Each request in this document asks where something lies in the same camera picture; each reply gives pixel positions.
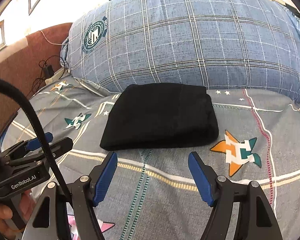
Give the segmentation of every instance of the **red dashed stripe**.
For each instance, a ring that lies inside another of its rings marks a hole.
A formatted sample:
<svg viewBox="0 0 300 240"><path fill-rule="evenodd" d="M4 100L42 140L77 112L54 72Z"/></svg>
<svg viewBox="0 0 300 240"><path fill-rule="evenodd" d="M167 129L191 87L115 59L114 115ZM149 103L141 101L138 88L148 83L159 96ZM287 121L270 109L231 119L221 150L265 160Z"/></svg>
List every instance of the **red dashed stripe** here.
<svg viewBox="0 0 300 240"><path fill-rule="evenodd" d="M258 123L258 127L259 127L259 131L262 133L262 135L267 139L268 142L268 152L267 152L267 168L268 168L268 176L269 176L269 180L270 180L270 205L272 204L272 200L273 200L273 185L272 185L272 175L271 175L271 167L270 167L270 162L269 162L269 153L270 153L270 147L271 147L271 143L270 143L270 137L265 133L265 131L263 130L262 126L261 126L261 122L258 118L258 116L256 115L256 112L253 109L252 103L250 101L250 98L246 95L245 91L242 90L243 95L247 98L248 103L250 105L250 107L252 108L252 114L254 116L254 118L256 119L257 123Z"/></svg>

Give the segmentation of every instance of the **human hand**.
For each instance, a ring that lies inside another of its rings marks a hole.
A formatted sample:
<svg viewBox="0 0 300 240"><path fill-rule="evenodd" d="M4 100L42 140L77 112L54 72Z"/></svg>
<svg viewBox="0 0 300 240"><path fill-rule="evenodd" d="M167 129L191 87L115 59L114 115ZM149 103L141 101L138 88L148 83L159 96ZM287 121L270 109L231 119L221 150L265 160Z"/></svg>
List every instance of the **human hand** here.
<svg viewBox="0 0 300 240"><path fill-rule="evenodd" d="M35 202L30 196L31 190L27 190L22 194L21 201L19 203L19 209L23 218L28 221L31 213L35 207ZM16 231L12 230L4 221L5 219L12 218L12 211L9 207L0 204L0 233L8 240L14 240L16 237Z"/></svg>

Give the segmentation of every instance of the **folded clothing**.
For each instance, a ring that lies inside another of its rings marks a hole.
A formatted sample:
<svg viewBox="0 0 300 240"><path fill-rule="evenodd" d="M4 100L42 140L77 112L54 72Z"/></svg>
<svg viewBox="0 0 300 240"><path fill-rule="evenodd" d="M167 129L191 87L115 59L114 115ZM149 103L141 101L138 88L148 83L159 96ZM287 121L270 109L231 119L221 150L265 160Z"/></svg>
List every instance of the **folded clothing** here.
<svg viewBox="0 0 300 240"><path fill-rule="evenodd" d="M109 113L100 147L108 151L194 147L209 144L218 135L205 87L130 85Z"/></svg>

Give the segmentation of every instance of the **metal screw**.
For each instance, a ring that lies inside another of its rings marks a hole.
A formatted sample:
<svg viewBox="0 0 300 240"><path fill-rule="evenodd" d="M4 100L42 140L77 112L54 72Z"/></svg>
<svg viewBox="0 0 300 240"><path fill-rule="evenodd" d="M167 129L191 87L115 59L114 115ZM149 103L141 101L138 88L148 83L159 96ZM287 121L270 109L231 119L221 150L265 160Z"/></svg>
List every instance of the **metal screw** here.
<svg viewBox="0 0 300 240"><path fill-rule="evenodd" d="M256 181L254 181L254 180L251 182L251 185L252 185L253 187L259 187L259 183L256 182Z"/></svg>
<svg viewBox="0 0 300 240"><path fill-rule="evenodd" d="M227 179L227 178L226 178L225 176L223 176L223 175L219 175L219 176L218 176L218 180L221 181L221 182L225 182L226 179Z"/></svg>
<svg viewBox="0 0 300 240"><path fill-rule="evenodd" d="M48 188L53 188L55 185L56 185L56 184L55 184L54 182L50 182L50 183L48 184Z"/></svg>
<svg viewBox="0 0 300 240"><path fill-rule="evenodd" d="M80 181L81 182L86 182L89 180L89 177L87 175L83 175L81 178L80 178Z"/></svg>

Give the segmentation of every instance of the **circular logo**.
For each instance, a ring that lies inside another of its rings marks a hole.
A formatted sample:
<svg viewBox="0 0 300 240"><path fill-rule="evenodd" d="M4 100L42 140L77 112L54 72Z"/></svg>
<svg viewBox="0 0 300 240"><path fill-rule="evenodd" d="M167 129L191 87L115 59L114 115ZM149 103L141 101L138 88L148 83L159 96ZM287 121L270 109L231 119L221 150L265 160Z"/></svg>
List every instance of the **circular logo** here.
<svg viewBox="0 0 300 240"><path fill-rule="evenodd" d="M98 41L100 41L104 30L105 24L103 21L97 21L89 27L84 37L84 46L86 50L90 50L96 46Z"/></svg>

